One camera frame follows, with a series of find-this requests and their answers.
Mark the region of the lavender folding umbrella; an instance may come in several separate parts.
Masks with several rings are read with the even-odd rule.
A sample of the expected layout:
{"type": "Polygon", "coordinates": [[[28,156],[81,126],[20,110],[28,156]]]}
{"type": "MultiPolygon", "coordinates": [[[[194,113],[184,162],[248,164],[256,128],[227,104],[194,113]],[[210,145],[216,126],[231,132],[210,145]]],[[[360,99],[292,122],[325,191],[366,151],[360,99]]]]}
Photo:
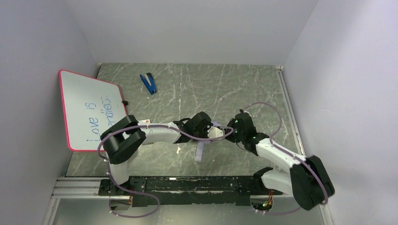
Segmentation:
{"type": "Polygon", "coordinates": [[[216,121],[212,121],[213,126],[207,131],[208,137],[197,142],[197,147],[195,148],[195,162],[201,162],[203,149],[205,144],[209,144],[211,141],[219,140],[225,135],[225,131],[222,129],[222,125],[216,121]]]}

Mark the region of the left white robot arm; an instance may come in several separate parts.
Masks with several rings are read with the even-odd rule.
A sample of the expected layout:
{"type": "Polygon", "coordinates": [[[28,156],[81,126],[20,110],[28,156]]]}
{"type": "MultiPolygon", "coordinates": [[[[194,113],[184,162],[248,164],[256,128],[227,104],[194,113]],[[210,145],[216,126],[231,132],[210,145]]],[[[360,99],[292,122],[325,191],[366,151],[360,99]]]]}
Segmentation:
{"type": "Polygon", "coordinates": [[[106,152],[110,175],[118,185],[129,180],[128,160],[141,145],[152,143],[187,143],[190,140],[211,139],[224,135],[205,112],[167,124],[139,122],[128,115],[100,135],[106,152]]]}

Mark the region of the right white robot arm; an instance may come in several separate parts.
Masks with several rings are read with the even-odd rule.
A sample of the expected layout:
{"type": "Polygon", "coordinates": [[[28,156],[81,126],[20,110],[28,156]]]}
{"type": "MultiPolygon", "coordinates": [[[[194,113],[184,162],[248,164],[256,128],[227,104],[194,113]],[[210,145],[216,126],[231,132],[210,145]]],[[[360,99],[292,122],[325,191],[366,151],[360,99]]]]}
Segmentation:
{"type": "Polygon", "coordinates": [[[258,132],[251,116],[240,112],[232,118],[228,127],[233,133],[227,140],[242,143],[245,150],[275,163],[282,171],[259,171],[261,187],[291,195],[297,204],[310,210],[326,203],[335,194],[335,188],[321,159],[315,155],[305,157],[277,145],[270,136],[258,132]]]}

